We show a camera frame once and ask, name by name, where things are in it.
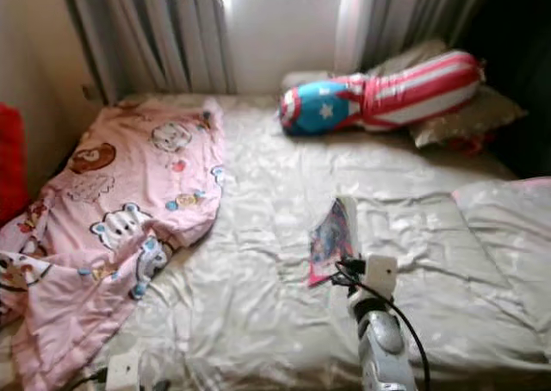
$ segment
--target power strip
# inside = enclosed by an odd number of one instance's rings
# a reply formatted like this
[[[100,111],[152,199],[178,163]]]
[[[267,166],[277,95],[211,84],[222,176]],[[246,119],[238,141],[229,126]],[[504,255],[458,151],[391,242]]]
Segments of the power strip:
[[[105,391],[139,391],[140,352],[129,352],[109,359]]]

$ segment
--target curtain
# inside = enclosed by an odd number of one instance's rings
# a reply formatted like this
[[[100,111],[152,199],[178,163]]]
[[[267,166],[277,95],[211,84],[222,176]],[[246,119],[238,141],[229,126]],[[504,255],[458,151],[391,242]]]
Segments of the curtain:
[[[484,0],[342,0],[336,71],[367,70],[421,40],[458,43]]]
[[[72,0],[109,103],[140,92],[235,92],[222,0]]]

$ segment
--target gray curtain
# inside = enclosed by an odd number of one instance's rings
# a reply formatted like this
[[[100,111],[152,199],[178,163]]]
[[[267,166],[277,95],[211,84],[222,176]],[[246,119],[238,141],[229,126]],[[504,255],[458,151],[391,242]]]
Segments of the gray curtain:
[[[222,0],[73,0],[109,103],[137,92],[235,92]]]
[[[421,40],[455,45],[484,0],[374,0],[362,68],[368,69]]]

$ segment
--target red object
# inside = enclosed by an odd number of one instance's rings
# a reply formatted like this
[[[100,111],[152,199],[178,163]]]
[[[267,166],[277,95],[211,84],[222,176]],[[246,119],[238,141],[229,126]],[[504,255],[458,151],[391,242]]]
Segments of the red object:
[[[0,103],[0,226],[28,204],[27,157],[23,121],[16,109]]]

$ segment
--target mattress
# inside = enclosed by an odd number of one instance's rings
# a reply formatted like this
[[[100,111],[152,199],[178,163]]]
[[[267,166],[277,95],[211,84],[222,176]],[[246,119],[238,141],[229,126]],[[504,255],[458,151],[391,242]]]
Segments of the mattress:
[[[204,100],[157,98],[186,107]],[[227,143],[218,219],[201,243],[172,258],[81,376],[133,352],[141,355],[146,386],[360,389],[346,289],[306,285],[308,231],[344,195],[357,200],[362,254],[399,260],[395,300],[418,330],[437,389],[549,383],[541,336],[522,297],[450,195],[465,184],[514,178],[499,162],[437,148],[419,152],[401,133],[290,139],[276,119],[275,97],[217,99]],[[16,382],[8,351],[15,329],[0,332],[0,388]]]

